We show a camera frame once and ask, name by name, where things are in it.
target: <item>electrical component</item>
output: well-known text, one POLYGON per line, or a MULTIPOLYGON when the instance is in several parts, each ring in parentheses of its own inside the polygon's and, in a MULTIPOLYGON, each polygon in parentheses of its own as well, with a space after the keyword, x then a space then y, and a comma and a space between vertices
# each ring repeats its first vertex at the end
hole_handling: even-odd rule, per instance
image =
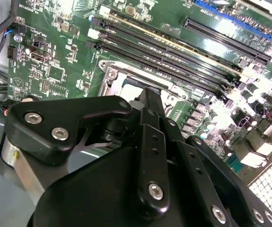
POLYGON ((253 93, 254 96, 260 96, 261 95, 261 90, 254 84, 249 84, 247 85, 248 90, 253 93))
POLYGON ((213 123, 211 123, 209 120, 205 121, 204 125, 207 130, 213 130, 215 128, 215 125, 213 123))
POLYGON ((198 131, 198 136, 201 138, 201 139, 206 139, 207 138, 207 133, 205 132, 205 130, 203 130, 203 129, 200 129, 199 131, 198 131))
POLYGON ((261 137, 257 131, 252 130, 246 136, 253 149, 261 155, 269 156, 272 153, 272 144, 267 136, 261 137))
POLYGON ((223 146, 224 153, 227 157, 232 156, 232 150, 228 146, 223 146))
POLYGON ((210 113, 210 117, 211 117, 211 119, 212 119, 213 122, 218 122, 219 119, 220 119, 219 116, 218 116, 218 114, 216 112, 211 112, 210 113))
POLYGON ((250 104, 255 101, 255 97, 249 93, 248 91, 243 91, 242 96, 246 99, 246 101, 250 104))
POLYGON ((270 105, 272 105, 272 97, 269 94, 264 93, 262 98, 264 98, 270 105))
POLYGON ((221 138, 224 140, 225 144, 229 144, 230 143, 230 139, 228 138, 228 136, 225 133, 221 134, 221 138))
POLYGON ((8 46, 7 48, 7 58, 11 60, 17 59, 17 48, 15 46, 8 46))
POLYGON ((232 149, 234 150, 241 163, 253 168, 261 167, 266 161, 266 158, 263 155, 257 153, 253 149, 247 139, 241 137, 238 138, 232 145, 232 149))

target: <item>dimm slot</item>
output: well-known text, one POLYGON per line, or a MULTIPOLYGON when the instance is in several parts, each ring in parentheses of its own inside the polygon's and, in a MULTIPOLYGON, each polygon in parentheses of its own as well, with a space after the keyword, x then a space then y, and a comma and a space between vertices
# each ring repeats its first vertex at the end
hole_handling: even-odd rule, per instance
POLYGON ((134 54, 129 53, 126 50, 122 50, 118 47, 114 47, 114 46, 112 46, 110 44, 106 44, 106 43, 99 44, 99 43, 92 43, 92 42, 88 41, 86 44, 88 45, 88 47, 96 48, 97 50, 104 50, 104 51, 111 52, 116 55, 125 57, 131 61, 134 61, 135 63, 138 63, 139 65, 146 67, 149 71, 156 72, 157 74, 161 73, 164 76, 181 80, 185 84, 189 84, 191 87, 203 90, 204 92, 206 92, 207 95, 215 95, 219 99, 225 98, 223 93, 217 89, 213 89, 211 87, 205 86, 204 84, 201 84, 200 82, 197 82, 193 79, 187 79, 178 73, 175 73, 173 71, 170 71, 168 69, 160 67, 157 64, 150 63, 147 61, 147 59, 143 59, 139 56, 135 56, 134 54))
POLYGON ((126 48, 132 48, 132 49, 138 50, 142 53, 145 53, 147 56, 143 55, 143 57, 148 58, 148 59, 151 58, 151 61, 154 61, 158 65, 164 65, 165 63, 167 63, 167 68, 169 68, 177 73, 180 73, 184 76, 189 75, 190 77, 193 77, 193 78, 197 77, 197 78, 201 79, 202 81, 204 81, 204 84, 209 85, 211 87, 218 88, 221 85, 225 85, 224 83, 222 83, 220 81, 216 81, 214 79, 209 78, 208 75, 205 75, 203 73, 199 73, 191 68, 187 68, 184 65, 182 65, 176 61, 173 61, 171 59, 164 58, 160 54, 152 53, 151 50, 145 49, 145 48, 138 46, 128 40, 122 39, 118 36, 115 36, 112 34, 107 34, 107 38, 113 42, 118 42, 121 45, 124 45, 126 48))
POLYGON ((268 64, 272 59, 271 56, 266 55, 260 51, 255 50, 241 42, 231 39, 209 27, 206 27, 196 21, 187 19, 184 24, 184 28, 192 31, 193 33, 220 43, 241 55, 244 55, 252 60, 256 60, 264 65, 268 64))
POLYGON ((218 77, 219 79, 228 79, 229 81, 233 78, 232 75, 230 75, 229 73, 218 69, 217 67, 210 65, 202 60, 196 59, 190 55, 187 55, 185 53, 179 52, 178 50, 174 50, 170 47, 167 47, 166 45, 161 44, 160 42, 153 40, 147 36, 143 36, 140 33, 137 33, 135 31, 132 31, 130 29, 127 29, 125 27, 122 27, 120 25, 117 24, 111 24, 106 26, 106 29, 110 29, 114 32, 118 33, 122 33, 126 36, 129 36, 131 38, 137 38, 140 41, 142 41, 143 43, 145 43, 146 45, 150 45, 153 48, 158 49, 160 52, 163 52, 163 55, 171 55, 172 58, 176 58, 178 61, 182 62, 185 65, 188 64, 193 64, 196 67, 199 67, 209 73, 211 73, 212 75, 215 75, 216 77, 218 77))
POLYGON ((241 20, 238 20, 238 19, 235 19, 234 17, 230 16, 230 15, 227 15, 225 13, 221 13, 219 12, 216 7, 213 7, 213 6, 210 6, 208 3, 206 2, 203 2, 201 0, 195 0, 194 3, 202 8, 205 8, 207 9, 208 11, 211 11, 225 19, 228 19, 228 20, 231 20, 233 23, 235 23, 236 25, 239 25, 240 27, 242 28, 245 28, 246 30, 254 33, 254 34, 257 34, 269 41, 272 41, 272 35, 269 35, 269 34, 264 34, 263 32, 259 31, 258 29, 254 28, 254 27, 251 27, 249 24, 241 21, 241 20))

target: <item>green circuit board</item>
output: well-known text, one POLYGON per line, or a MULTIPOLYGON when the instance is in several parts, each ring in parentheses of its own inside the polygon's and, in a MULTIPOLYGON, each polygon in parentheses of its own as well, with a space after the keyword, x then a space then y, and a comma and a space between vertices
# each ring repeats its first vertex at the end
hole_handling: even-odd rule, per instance
MULTIPOLYGON (((227 5, 233 6, 234 4, 234 1, 228 1, 227 5)), ((263 52, 271 58, 272 42, 191 0, 20 0, 16 23, 24 26, 26 30, 19 34, 22 42, 16 42, 14 38, 10 41, 10 46, 14 48, 16 55, 15 58, 9 60, 9 99, 21 101, 27 95, 32 95, 40 100, 97 96, 104 77, 104 72, 98 65, 99 61, 122 61, 139 67, 139 64, 120 54, 98 51, 86 46, 87 41, 94 41, 88 36, 89 29, 99 30, 91 25, 91 18, 92 16, 102 17, 99 15, 101 5, 183 40, 187 45, 211 53, 223 59, 224 62, 237 66, 241 61, 243 64, 246 62, 246 65, 241 66, 242 70, 249 71, 255 79, 260 78, 264 84, 267 84, 263 92, 272 95, 272 59, 267 65, 261 64, 218 42, 185 29, 183 24, 186 18, 189 18, 263 52), (26 49, 32 47, 35 41, 44 45, 40 56, 45 55, 44 60, 39 56, 32 58, 26 52, 26 49)), ((228 6, 218 8, 227 14, 237 10, 239 20, 250 18, 248 23, 253 24, 252 26, 264 25, 263 32, 272 34, 272 20, 240 5, 233 9, 228 6)), ((204 59, 198 55, 193 55, 193 57, 204 59)), ((229 72, 221 65, 214 64, 214 66, 224 72, 229 72)), ((188 67, 200 70, 200 67, 195 64, 190 63, 188 67)), ((182 126, 195 100, 204 103, 212 101, 214 105, 210 106, 211 109, 224 108, 221 102, 212 96, 203 94, 198 96, 196 89, 189 88, 180 81, 176 82, 188 92, 189 97, 187 102, 177 102, 168 115, 179 126, 182 126)), ((225 112, 229 115, 233 109, 225 110, 225 112)), ((214 146, 217 154, 223 156, 222 150, 217 150, 215 146, 219 140, 218 130, 219 128, 212 133, 216 136, 210 145, 214 146)), ((227 163, 232 168, 237 166, 234 169, 235 172, 242 167, 235 155, 227 163)))

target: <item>screw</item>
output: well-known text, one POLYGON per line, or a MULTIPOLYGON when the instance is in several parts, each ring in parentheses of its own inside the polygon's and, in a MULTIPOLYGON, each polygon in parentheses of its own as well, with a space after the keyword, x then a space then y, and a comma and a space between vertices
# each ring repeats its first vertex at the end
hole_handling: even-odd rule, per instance
POLYGON ((255 218, 256 218, 259 222, 264 223, 264 219, 263 219, 262 215, 261 215, 257 210, 253 209, 252 212, 253 212, 255 218))
POLYGON ((198 139, 198 138, 195 138, 195 142, 196 142, 197 144, 199 144, 199 145, 202 145, 201 140, 200 140, 200 139, 198 139))
POLYGON ((52 129, 51 135, 56 140, 64 141, 68 139, 69 133, 64 128, 54 128, 52 129))
POLYGON ((172 119, 169 119, 169 123, 171 126, 175 126, 175 122, 172 119))
POLYGON ((127 105, 126 102, 124 102, 124 101, 120 101, 119 104, 120 104, 122 107, 124 107, 124 108, 127 108, 127 107, 128 107, 128 105, 127 105))
POLYGON ((267 219, 272 223, 272 215, 266 210, 264 210, 264 213, 265 213, 267 219))
POLYGON ((23 41, 23 37, 19 34, 13 36, 13 40, 17 43, 21 43, 23 41))
POLYGON ((149 184, 149 193, 156 200, 161 200, 163 198, 161 187, 155 183, 149 184))
POLYGON ((108 73, 108 77, 110 78, 110 79, 115 79, 115 77, 116 77, 116 74, 115 74, 115 72, 109 72, 108 73))
POLYGON ((42 117, 38 113, 27 113, 25 115, 25 121, 30 124, 39 124, 42 122, 42 117))
POLYGON ((226 223, 226 217, 223 213, 223 211, 217 207, 217 206, 212 206, 212 214, 215 216, 215 218, 221 223, 225 224, 226 223))
POLYGON ((154 111, 153 111, 153 110, 151 110, 151 109, 147 109, 147 111, 149 112, 149 114, 150 114, 150 115, 153 115, 153 116, 155 115, 155 113, 154 113, 154 111))

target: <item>black metal bracket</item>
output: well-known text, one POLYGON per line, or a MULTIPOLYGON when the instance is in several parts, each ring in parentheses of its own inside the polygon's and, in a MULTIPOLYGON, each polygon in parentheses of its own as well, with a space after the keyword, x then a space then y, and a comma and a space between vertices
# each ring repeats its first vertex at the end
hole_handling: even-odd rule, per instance
MULTIPOLYGON (((5 126, 14 152, 9 162, 16 153, 32 156, 33 167, 30 160, 23 164, 38 182, 43 182, 37 178, 42 175, 38 166, 49 166, 53 173, 65 166, 76 145, 122 142, 120 148, 41 187, 44 193, 30 226, 272 227, 272 212, 204 141, 182 137, 177 124, 165 116, 159 95, 145 88, 137 100, 144 104, 141 110, 117 96, 11 108, 5 126), (40 118, 27 119, 29 113, 40 118), (55 128, 68 134, 55 138, 55 128)), ((11 165, 15 170, 17 163, 11 165)))

